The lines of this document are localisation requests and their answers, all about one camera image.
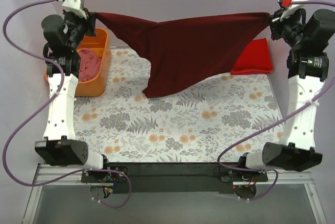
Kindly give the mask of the dark maroon t shirt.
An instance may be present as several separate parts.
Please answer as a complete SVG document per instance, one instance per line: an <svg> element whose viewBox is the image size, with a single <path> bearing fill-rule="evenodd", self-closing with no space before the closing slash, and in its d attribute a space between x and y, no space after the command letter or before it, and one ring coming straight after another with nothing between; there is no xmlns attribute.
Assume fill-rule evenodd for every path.
<svg viewBox="0 0 335 224"><path fill-rule="evenodd" d="M158 98L230 72L268 25L268 13L241 13L154 22L97 13L97 19L151 64L143 93Z"/></svg>

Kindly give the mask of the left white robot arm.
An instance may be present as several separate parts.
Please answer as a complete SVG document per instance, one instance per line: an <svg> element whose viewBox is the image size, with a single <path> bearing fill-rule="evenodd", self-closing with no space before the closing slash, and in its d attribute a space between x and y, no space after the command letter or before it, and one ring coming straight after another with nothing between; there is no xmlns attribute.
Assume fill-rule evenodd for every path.
<svg viewBox="0 0 335 224"><path fill-rule="evenodd" d="M84 36L95 36L95 13L82 18L73 12L64 16L49 15L41 22L47 43L43 56L47 63L47 79L52 102L43 140L35 143L35 151L50 166L81 165L101 169L104 156L91 152L74 131L75 90L79 83L80 56L77 48Z"/></svg>

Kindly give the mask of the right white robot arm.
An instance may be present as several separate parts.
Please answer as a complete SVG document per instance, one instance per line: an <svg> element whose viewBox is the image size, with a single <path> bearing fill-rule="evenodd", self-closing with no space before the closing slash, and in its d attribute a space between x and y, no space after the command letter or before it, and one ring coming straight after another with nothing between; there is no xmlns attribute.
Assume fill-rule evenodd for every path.
<svg viewBox="0 0 335 224"><path fill-rule="evenodd" d="M329 59L325 53L334 35L334 12L319 9L306 20L304 9L271 23L272 39L284 39L290 46L287 58L289 104L279 143L267 142L261 152L245 153L239 168L270 168L301 172L321 163L315 150L314 126L317 95L328 77Z"/></svg>

